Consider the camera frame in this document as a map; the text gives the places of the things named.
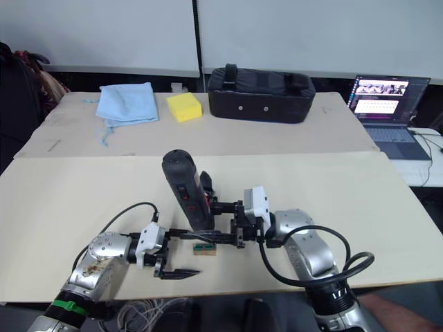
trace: laptop keyboard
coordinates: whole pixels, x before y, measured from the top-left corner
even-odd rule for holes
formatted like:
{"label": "laptop keyboard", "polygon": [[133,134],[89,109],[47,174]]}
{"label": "laptop keyboard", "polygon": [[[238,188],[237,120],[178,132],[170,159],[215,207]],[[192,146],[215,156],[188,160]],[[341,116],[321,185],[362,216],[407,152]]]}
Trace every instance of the laptop keyboard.
{"label": "laptop keyboard", "polygon": [[374,142],[414,143],[414,138],[407,129],[365,128]]}

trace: beige board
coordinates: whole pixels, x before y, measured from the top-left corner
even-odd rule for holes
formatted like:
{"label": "beige board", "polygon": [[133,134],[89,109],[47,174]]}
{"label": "beige board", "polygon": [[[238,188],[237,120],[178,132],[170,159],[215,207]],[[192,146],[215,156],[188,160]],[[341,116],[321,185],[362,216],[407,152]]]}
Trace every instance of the beige board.
{"label": "beige board", "polygon": [[[374,286],[439,279],[442,235],[389,160],[379,152],[195,157],[213,178],[220,201],[242,199],[263,185],[271,211],[300,208],[318,225],[345,235],[353,253],[370,251],[371,267],[350,279]],[[161,157],[19,158],[0,177],[0,301],[51,301],[73,260],[119,211],[151,201],[163,227],[188,228],[161,170]],[[111,227],[138,232],[149,207]],[[227,230],[228,216],[217,217]],[[340,266],[341,243],[321,234]],[[281,284],[264,267],[256,243],[243,250],[217,246],[217,255],[194,256],[193,241],[173,241],[169,267],[194,268],[180,281],[153,278],[153,269],[130,266],[117,299],[300,290]],[[267,250],[275,269],[295,277],[283,249]]]}
{"label": "beige board", "polygon": [[203,116],[177,122],[166,103],[171,95],[155,94],[159,121],[116,128],[105,147],[98,104],[84,101],[99,100],[100,94],[68,93],[16,157],[162,156],[176,148],[200,156],[379,150],[338,93],[317,93],[300,124],[216,118],[206,93],[195,93]]}

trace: laptop screen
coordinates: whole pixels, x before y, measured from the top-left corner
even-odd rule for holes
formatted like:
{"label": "laptop screen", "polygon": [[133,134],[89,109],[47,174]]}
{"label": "laptop screen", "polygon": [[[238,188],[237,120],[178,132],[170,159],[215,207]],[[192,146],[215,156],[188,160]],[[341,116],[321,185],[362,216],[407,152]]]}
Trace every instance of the laptop screen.
{"label": "laptop screen", "polygon": [[408,124],[429,80],[357,75],[347,106],[365,124]]}

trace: yellow sponge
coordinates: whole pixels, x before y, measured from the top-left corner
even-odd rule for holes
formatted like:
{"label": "yellow sponge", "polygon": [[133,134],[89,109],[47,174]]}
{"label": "yellow sponge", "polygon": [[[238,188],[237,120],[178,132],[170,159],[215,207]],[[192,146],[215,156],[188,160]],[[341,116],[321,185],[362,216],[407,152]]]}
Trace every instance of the yellow sponge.
{"label": "yellow sponge", "polygon": [[201,104],[189,93],[166,98],[169,110],[178,122],[199,118],[202,115]]}

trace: white wall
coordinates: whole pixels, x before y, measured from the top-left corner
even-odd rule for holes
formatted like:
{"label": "white wall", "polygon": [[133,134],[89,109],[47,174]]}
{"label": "white wall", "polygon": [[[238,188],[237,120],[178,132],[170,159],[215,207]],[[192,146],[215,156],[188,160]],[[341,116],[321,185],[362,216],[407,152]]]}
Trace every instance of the white wall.
{"label": "white wall", "polygon": [[56,71],[199,76],[191,0],[0,0],[0,40]]}
{"label": "white wall", "polygon": [[205,72],[224,66],[443,83],[442,0],[200,0]]}

